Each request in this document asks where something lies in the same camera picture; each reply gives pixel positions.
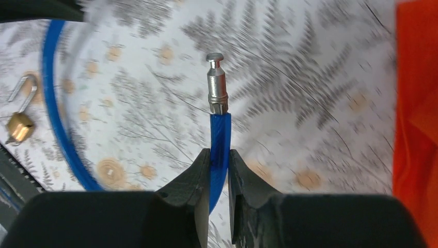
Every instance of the orange fabric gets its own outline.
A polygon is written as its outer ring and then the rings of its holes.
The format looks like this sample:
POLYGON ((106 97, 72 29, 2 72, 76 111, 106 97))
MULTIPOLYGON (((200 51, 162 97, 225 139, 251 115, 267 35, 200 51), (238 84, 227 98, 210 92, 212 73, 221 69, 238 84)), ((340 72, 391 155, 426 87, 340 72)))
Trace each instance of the orange fabric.
POLYGON ((393 193, 438 247, 438 0, 397 6, 393 193))

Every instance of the blue hose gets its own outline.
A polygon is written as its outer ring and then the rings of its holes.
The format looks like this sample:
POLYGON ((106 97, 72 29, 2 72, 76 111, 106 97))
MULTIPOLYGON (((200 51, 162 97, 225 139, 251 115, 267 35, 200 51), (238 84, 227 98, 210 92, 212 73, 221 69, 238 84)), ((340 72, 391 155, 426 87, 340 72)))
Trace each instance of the blue hose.
POLYGON ((61 118, 59 117, 53 84, 53 60, 56 45, 64 24, 65 21, 61 20, 51 21, 43 43, 42 75, 45 105, 58 145, 79 183, 82 184, 85 190, 103 190, 93 176, 88 173, 74 148, 74 144, 68 139, 67 133, 62 126, 61 118))
POLYGON ((229 164, 231 115, 210 115, 210 213, 219 200, 229 164))

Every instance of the black object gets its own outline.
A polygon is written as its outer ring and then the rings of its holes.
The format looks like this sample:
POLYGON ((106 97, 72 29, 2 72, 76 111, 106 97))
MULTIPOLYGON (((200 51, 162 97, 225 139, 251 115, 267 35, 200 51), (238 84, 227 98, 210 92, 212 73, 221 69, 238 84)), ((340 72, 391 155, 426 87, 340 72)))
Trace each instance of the black object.
POLYGON ((82 22, 84 13, 76 0, 0 0, 0 23, 31 19, 82 22))
POLYGON ((0 225, 8 229, 18 215, 15 206, 23 207, 43 191, 40 183, 0 144, 0 225))
MULTIPOLYGON (((22 210, 9 247, 207 247, 210 150, 156 192, 44 193, 22 210)), ((378 195, 282 194, 230 153, 237 247, 426 247, 406 209, 378 195)))

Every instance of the open padlock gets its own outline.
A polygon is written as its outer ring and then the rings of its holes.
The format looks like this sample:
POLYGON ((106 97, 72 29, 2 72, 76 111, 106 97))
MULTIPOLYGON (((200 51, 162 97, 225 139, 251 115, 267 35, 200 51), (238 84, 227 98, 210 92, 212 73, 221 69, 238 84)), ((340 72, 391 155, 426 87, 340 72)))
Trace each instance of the open padlock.
POLYGON ((11 119, 8 122, 7 129, 9 131, 9 142, 7 143, 23 142, 27 138, 29 138, 35 130, 34 122, 23 112, 37 92, 38 79, 33 74, 27 74, 23 76, 18 84, 15 86, 11 96, 8 99, 8 102, 14 100, 15 96, 17 96, 18 92, 20 91, 21 87, 23 87, 23 84, 26 82, 26 80, 30 80, 32 82, 32 89, 30 90, 30 94, 24 101, 21 108, 18 110, 18 112, 12 114, 11 119))

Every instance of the floral tablecloth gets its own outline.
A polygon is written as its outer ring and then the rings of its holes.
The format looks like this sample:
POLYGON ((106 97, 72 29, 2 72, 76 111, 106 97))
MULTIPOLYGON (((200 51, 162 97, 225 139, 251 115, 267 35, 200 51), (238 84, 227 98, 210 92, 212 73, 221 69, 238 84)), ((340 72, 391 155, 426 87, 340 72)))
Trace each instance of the floral tablecloth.
MULTIPOLYGON (((15 83, 40 79, 47 25, 0 24, 3 127, 20 105, 7 102, 15 83)), ((391 193, 393 1, 111 0, 86 38, 84 25, 68 23, 57 48, 59 111, 108 189, 156 190, 209 147, 204 58, 221 52, 232 147, 254 172, 288 193, 391 193)), ((18 99, 29 92, 26 82, 18 99)), ((43 97, 39 87, 26 109, 36 132, 7 147, 47 190, 81 190, 43 97)), ((232 246, 227 191, 210 215, 209 247, 232 246)))

